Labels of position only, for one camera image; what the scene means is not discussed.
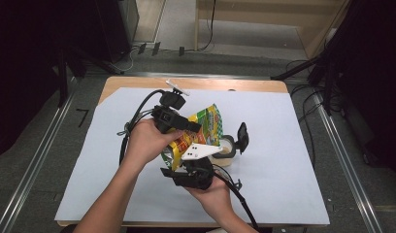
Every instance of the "colorful packaging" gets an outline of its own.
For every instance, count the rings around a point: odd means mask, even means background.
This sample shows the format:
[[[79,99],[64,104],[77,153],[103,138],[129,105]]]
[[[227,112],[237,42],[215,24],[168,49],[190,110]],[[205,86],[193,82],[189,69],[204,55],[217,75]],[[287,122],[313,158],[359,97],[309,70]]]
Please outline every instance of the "colorful packaging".
[[[185,130],[180,138],[170,143],[161,153],[165,164],[173,171],[181,166],[181,157],[192,143],[219,146],[219,138],[223,135],[222,118],[215,104],[190,116],[188,120],[202,125],[199,132]]]

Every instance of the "forearm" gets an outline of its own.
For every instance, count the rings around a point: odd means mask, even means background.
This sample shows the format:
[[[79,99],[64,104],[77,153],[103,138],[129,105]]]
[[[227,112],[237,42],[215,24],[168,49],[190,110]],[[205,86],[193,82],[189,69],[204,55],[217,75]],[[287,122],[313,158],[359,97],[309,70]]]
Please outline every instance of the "forearm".
[[[225,216],[218,217],[217,219],[215,219],[215,221],[222,229],[224,229],[228,233],[257,232],[235,213],[229,213]]]
[[[140,171],[120,167],[74,232],[118,232]]]

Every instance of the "wire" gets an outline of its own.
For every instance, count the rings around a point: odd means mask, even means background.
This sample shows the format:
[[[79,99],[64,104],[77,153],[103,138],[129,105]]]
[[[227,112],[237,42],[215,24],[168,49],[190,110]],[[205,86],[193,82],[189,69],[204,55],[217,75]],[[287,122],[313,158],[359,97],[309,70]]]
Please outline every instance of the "wire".
[[[152,113],[152,110],[147,110],[147,111],[141,112],[142,115],[141,115],[140,117],[138,117],[137,121],[135,122],[135,125],[137,125],[137,123],[138,123],[141,119],[143,119],[144,117],[150,115],[151,113]]]
[[[306,61],[308,61],[308,60],[293,60],[293,61],[286,63],[285,72],[288,72],[288,67],[290,64],[295,63],[295,62],[306,62]]]
[[[213,14],[211,16],[211,29],[210,29],[210,40],[208,41],[208,43],[203,46],[202,48],[198,49],[198,50],[186,50],[186,51],[204,51],[207,49],[207,47],[210,45],[211,41],[213,40],[213,35],[214,35],[214,16],[215,16],[215,5],[216,5],[216,0],[214,0],[214,5],[213,5]]]
[[[341,103],[339,103],[339,98],[341,97],[341,94],[334,94],[334,95],[332,95],[331,96],[331,101],[333,100],[333,99],[336,99],[336,102],[337,103],[331,103],[330,102],[330,110],[331,111],[333,111],[333,112],[336,112],[336,113],[339,113],[342,109],[343,109],[343,107],[342,107],[342,104]]]
[[[302,107],[302,111],[303,111],[303,118],[304,118],[304,122],[305,125],[307,127],[307,131],[308,134],[310,135],[310,141],[311,141],[311,148],[312,148],[312,165],[313,165],[313,170],[315,171],[315,161],[316,161],[316,154],[315,154],[315,144],[314,144],[314,137],[313,137],[313,133],[311,132],[311,128],[310,128],[310,124],[308,123],[307,120],[307,114],[305,112],[305,105],[307,103],[307,101],[314,95],[316,95],[317,93],[321,92],[322,90],[318,90],[313,92],[312,94],[310,94],[303,102],[303,107]]]
[[[131,135],[131,131],[134,129],[136,123],[139,121],[138,115],[140,114],[141,109],[144,107],[144,105],[147,103],[147,101],[150,99],[150,97],[152,97],[152,95],[154,95],[156,93],[164,94],[165,91],[163,91],[161,89],[157,89],[157,90],[151,92],[144,99],[144,101],[141,103],[140,107],[138,107],[138,110],[137,110],[137,112],[135,112],[135,115],[132,117],[131,121],[127,122],[125,124],[125,136],[122,139],[121,150],[120,150],[120,154],[119,154],[119,164],[121,163],[123,157],[125,156],[126,145],[128,143],[129,136]]]
[[[207,28],[208,28],[208,31],[211,32],[211,27],[210,27],[210,24],[208,23],[208,4],[207,4],[207,0],[205,0],[204,3],[205,3],[206,15],[207,15],[206,16]]]
[[[307,88],[307,87],[311,87],[309,84],[299,84],[296,85],[292,90],[291,93],[289,94],[289,96],[292,98],[292,96],[299,90]]]
[[[114,64],[117,64],[119,61],[121,61],[121,60],[125,57],[125,55],[127,55],[129,52],[131,52],[131,51],[133,51],[133,50],[136,50],[136,49],[138,49],[138,48],[139,48],[139,46],[132,46],[131,50],[130,50],[130,51],[124,52],[124,53],[121,55],[121,57],[119,58],[119,60],[116,61],[116,62],[114,62]]]
[[[116,68],[116,69],[119,70],[119,71],[129,71],[129,70],[132,69],[132,67],[134,66],[134,59],[132,59],[132,52],[134,52],[135,50],[138,50],[138,49],[139,49],[139,47],[134,48],[134,49],[132,49],[132,50],[129,52],[129,59],[131,60],[131,65],[129,66],[129,68],[121,69],[121,68],[115,66],[113,63],[110,63],[110,65],[113,66],[114,68]]]
[[[229,181],[227,181],[225,178],[223,178],[220,174],[218,173],[214,173],[214,176],[216,176],[217,178],[219,178],[220,180],[222,180],[223,182],[225,182],[225,184],[229,187],[229,189],[231,189],[232,192],[234,192],[234,194],[237,196],[237,198],[240,200],[241,205],[243,205],[244,210],[246,210],[249,219],[252,223],[252,227],[259,232],[259,228],[258,228],[258,224],[255,221],[255,218],[252,215],[252,212],[250,211],[248,205],[247,205],[247,201],[246,199],[243,197],[243,195],[241,195],[241,193],[238,191],[238,189],[231,184]]]
[[[292,68],[291,70],[289,70],[289,71],[287,71],[287,72],[285,72],[283,74],[280,74],[280,75],[277,75],[277,76],[273,76],[273,77],[270,77],[270,78],[271,78],[271,80],[274,80],[274,81],[283,81],[286,78],[289,78],[289,77],[291,77],[291,76],[293,76],[293,75],[295,75],[295,74],[297,74],[297,73],[309,68],[310,66],[315,65],[315,63],[317,61],[319,61],[319,58],[320,58],[319,56],[314,57],[314,58],[312,58],[310,60],[307,60],[307,61],[297,65],[296,67]]]
[[[224,172],[228,176],[228,179],[231,182],[231,184],[235,184],[234,181],[232,180],[231,175],[229,175],[229,173],[223,167],[216,165],[216,164],[213,164],[213,166],[216,167],[217,169],[222,170],[222,172]]]
[[[310,108],[305,115],[298,119],[298,123],[301,123],[308,115],[311,115],[313,112],[315,112],[321,105],[322,103],[319,103]]]

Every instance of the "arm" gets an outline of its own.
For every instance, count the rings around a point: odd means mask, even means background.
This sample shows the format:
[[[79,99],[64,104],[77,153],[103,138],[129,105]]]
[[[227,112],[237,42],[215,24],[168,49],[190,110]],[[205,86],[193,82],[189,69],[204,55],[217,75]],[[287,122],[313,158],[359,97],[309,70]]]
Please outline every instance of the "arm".
[[[228,186],[219,178],[214,177],[207,190],[186,187],[202,205],[207,214],[212,217],[222,229],[229,233],[256,232],[232,209]]]
[[[119,232],[138,175],[181,134],[181,131],[161,134],[152,119],[141,120],[131,133],[125,157],[114,177],[74,232]]]

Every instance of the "metal rail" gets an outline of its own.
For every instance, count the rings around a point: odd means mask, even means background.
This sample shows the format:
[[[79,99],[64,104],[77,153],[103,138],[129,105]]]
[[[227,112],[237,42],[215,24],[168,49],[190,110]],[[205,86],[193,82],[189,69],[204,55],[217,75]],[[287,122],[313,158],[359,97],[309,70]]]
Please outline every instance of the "metal rail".
[[[78,84],[79,80],[72,78],[69,85],[70,94],[65,101],[65,104],[62,108],[58,108],[56,111],[55,116],[53,117],[52,122],[50,123],[49,128],[47,129],[47,132],[41,141],[41,144],[38,146],[28,168],[25,171],[25,174],[22,177],[22,180],[10,199],[7,209],[0,219],[0,233],[11,232],[11,229],[14,226],[14,223],[28,196],[28,193],[31,190],[31,187],[44,164],[53,139],[55,138],[56,133],[58,132],[58,129],[68,112]]]
[[[322,102],[322,97],[320,95],[316,95],[314,97],[314,101],[316,104],[319,104]],[[319,107],[319,113],[321,115],[322,121],[324,122],[325,128],[328,131],[328,135],[334,146],[338,159],[340,160],[341,167],[343,168],[344,174],[346,175],[346,180],[349,184],[352,195],[355,198],[358,209],[361,212],[365,225],[367,226],[368,232],[381,233],[382,228],[374,207],[371,204],[364,186],[359,180],[358,175],[356,174],[355,169],[349,159],[347,150],[344,147],[333,118],[326,114],[322,106]]]

